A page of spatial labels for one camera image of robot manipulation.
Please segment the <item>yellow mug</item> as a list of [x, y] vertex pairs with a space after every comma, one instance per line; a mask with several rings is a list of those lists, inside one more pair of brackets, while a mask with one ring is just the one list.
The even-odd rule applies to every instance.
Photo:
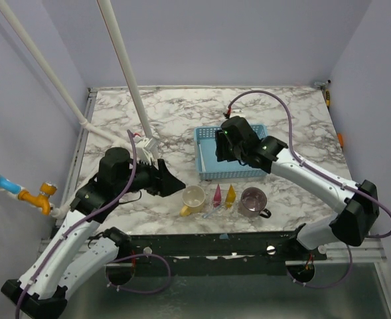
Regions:
[[197, 185], [188, 186], [183, 190], [183, 207], [180, 211], [181, 217], [189, 216], [193, 213], [200, 213], [205, 204], [206, 195], [204, 190]]

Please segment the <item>light blue toothbrush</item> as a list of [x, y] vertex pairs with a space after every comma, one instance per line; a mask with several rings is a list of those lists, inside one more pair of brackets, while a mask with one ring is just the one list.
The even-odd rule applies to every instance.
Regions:
[[224, 205], [218, 205], [217, 207], [214, 207], [211, 211], [205, 213], [202, 215], [202, 218], [203, 219], [206, 219], [206, 218], [209, 218], [210, 216], [218, 213], [218, 212], [221, 212], [223, 209], [225, 209], [226, 207]]

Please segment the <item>purple mug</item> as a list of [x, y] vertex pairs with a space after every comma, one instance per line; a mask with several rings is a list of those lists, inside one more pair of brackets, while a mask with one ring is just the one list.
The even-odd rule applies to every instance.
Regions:
[[238, 212], [250, 219], [256, 217], [269, 219], [272, 213], [266, 208], [267, 202], [266, 194], [261, 189], [249, 187], [241, 194], [238, 203]]

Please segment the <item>yellow toothpaste tube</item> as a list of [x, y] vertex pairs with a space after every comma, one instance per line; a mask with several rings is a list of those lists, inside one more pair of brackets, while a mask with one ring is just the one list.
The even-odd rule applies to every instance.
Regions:
[[233, 206], [235, 200], [236, 200], [236, 192], [233, 186], [230, 185], [228, 192], [226, 194], [226, 198], [224, 200], [225, 208], [230, 209]]

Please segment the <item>blue plastic basket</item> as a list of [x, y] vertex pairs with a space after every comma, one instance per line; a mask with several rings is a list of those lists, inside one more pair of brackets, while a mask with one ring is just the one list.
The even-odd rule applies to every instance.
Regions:
[[[218, 162], [215, 151], [215, 131], [218, 126], [200, 126], [194, 129], [195, 143], [195, 165], [201, 180], [214, 179], [243, 179], [265, 177], [266, 172], [260, 169], [254, 169], [250, 166], [240, 165], [237, 161]], [[201, 172], [200, 160], [198, 156], [198, 143], [201, 144], [202, 154], [205, 164], [205, 172]]]

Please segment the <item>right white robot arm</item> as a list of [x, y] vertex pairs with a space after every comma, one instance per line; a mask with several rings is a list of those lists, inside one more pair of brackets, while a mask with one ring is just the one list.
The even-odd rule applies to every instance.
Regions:
[[238, 161], [282, 177], [313, 194], [332, 210], [330, 217], [296, 229], [288, 244], [289, 255], [305, 259], [321, 245], [340, 241], [358, 247], [379, 216], [378, 192], [369, 180], [357, 183], [292, 154], [289, 146], [273, 137], [259, 138], [245, 118], [227, 119], [215, 132], [218, 161]]

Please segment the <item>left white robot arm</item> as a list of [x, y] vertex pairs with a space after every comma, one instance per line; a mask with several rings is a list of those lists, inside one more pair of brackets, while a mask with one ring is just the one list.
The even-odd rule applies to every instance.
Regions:
[[129, 235], [115, 227], [105, 231], [83, 255], [78, 251], [128, 192], [146, 190], [167, 197], [185, 188], [163, 159], [136, 160], [136, 152], [110, 148], [97, 174], [80, 188], [70, 210], [33, 266], [20, 278], [7, 280], [1, 292], [16, 304], [16, 316], [59, 318], [74, 291], [105, 264], [133, 260]]

